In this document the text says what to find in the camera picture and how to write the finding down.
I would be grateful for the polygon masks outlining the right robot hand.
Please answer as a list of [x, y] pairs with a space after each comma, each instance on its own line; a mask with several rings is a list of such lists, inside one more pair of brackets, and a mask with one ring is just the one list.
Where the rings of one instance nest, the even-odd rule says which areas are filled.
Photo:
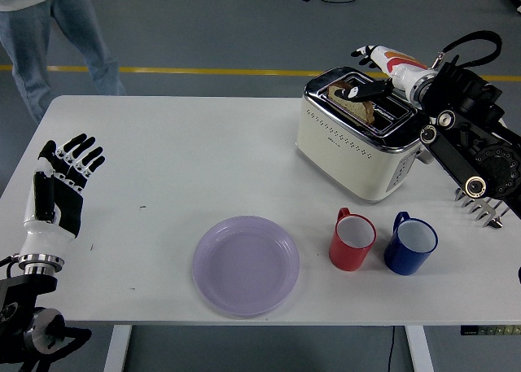
[[420, 107], [421, 93], [436, 77], [436, 71], [415, 58], [386, 46], [362, 46], [351, 53], [361, 58], [360, 65], [372, 63], [391, 80], [393, 86], [405, 93], [406, 99]]

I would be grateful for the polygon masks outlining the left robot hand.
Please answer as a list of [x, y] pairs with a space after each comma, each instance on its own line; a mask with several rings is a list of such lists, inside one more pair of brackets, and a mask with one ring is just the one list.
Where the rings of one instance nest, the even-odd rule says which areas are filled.
[[41, 149], [28, 196], [20, 254], [62, 257], [81, 228], [82, 192], [103, 164], [102, 147], [82, 133], [57, 145], [50, 140]]

